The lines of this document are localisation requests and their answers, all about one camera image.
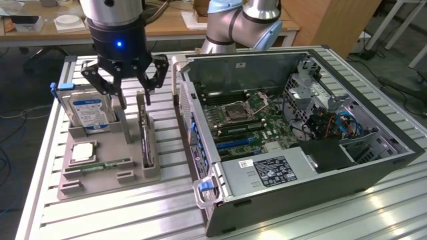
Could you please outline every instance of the gray robot arm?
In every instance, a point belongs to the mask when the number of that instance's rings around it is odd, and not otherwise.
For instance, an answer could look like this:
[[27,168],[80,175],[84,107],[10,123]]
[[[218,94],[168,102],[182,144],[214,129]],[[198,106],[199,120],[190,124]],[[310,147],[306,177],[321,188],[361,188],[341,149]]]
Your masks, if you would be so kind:
[[203,54],[231,53],[237,43],[265,51],[282,32],[281,0],[211,0]]

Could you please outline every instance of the wooden desk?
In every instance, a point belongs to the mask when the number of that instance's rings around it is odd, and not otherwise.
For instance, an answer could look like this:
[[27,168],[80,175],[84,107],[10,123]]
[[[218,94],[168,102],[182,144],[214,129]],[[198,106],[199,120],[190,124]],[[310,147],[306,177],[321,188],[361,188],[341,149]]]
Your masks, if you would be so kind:
[[[205,39],[206,30],[189,30],[182,18],[182,9],[193,11],[193,5],[185,2],[172,2],[162,17],[146,27],[147,40],[187,40]],[[58,33],[54,19],[63,15],[67,7],[43,7],[40,2],[27,2],[23,11],[30,15],[42,16],[46,20],[42,32],[4,32],[4,20],[0,20],[0,47],[54,46],[92,43],[90,31]],[[282,45],[291,46],[301,26],[291,20],[283,11],[282,36],[286,36]]]

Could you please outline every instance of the wooden cabinet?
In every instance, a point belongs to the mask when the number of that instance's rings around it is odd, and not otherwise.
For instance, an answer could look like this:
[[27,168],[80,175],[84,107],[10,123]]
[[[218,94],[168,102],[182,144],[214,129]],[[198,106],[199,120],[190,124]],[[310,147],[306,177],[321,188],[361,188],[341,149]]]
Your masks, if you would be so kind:
[[329,45],[346,57],[382,0],[282,0],[301,25],[294,46]]

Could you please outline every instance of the metal table surface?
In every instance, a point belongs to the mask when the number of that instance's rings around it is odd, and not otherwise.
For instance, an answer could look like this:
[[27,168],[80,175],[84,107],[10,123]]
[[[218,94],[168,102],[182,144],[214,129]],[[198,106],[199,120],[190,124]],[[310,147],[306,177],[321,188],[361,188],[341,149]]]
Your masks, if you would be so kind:
[[[314,49],[410,137],[427,149],[426,128],[331,50],[319,47]],[[171,59],[172,55],[182,53],[191,52],[166,54]],[[83,60],[95,58],[80,56],[76,61],[66,60],[60,82],[86,83],[80,64]],[[151,77],[155,68],[151,66],[147,72]],[[322,80],[333,92],[342,92],[341,85],[333,81],[329,83],[329,74],[322,74]],[[174,112],[171,71],[167,77],[163,88],[152,95],[152,105],[147,107],[155,119],[162,180],[116,192],[64,201],[59,201],[56,195],[68,118],[55,100],[16,239],[207,239]],[[135,96],[142,86],[135,79],[124,80],[122,86],[128,103],[127,117],[136,118]],[[427,237],[426,186],[425,154],[407,167],[385,177],[367,191],[210,239],[423,239]]]

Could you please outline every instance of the motherboard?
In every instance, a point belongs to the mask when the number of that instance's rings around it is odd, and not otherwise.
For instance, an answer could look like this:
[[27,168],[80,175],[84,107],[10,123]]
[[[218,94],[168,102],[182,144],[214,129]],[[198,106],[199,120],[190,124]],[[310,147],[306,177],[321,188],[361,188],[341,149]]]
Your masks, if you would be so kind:
[[274,98],[261,91],[246,96],[246,101],[203,106],[222,161],[279,151],[298,142]]

